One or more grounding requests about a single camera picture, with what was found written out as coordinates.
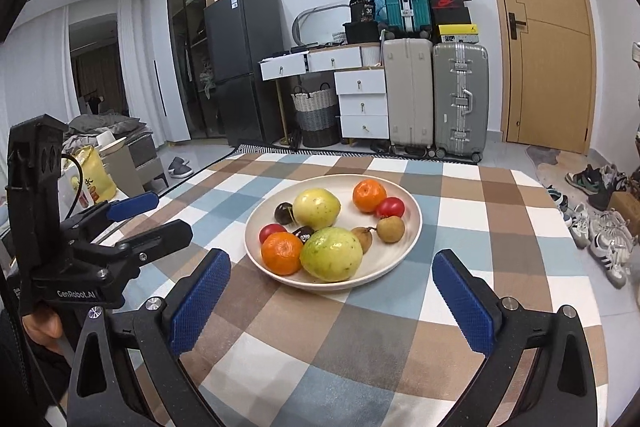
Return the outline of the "left hand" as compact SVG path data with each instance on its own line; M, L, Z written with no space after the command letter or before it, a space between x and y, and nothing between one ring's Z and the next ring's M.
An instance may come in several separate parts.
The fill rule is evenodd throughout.
M50 309L40 308L22 317L22 323L31 340L58 355L62 353L58 340L63 337L64 331L58 314Z

